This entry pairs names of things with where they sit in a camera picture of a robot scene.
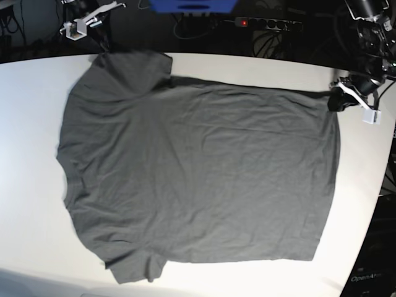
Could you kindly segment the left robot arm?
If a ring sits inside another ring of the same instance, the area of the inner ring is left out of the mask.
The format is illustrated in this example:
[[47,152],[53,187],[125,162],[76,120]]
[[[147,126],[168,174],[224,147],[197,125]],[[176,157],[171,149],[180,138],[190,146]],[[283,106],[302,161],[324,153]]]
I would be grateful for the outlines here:
[[351,55],[356,70],[331,83],[327,106],[333,112],[356,105],[378,112],[378,89],[386,80],[395,82],[391,5],[389,1],[346,1],[345,5],[356,24],[358,50]]

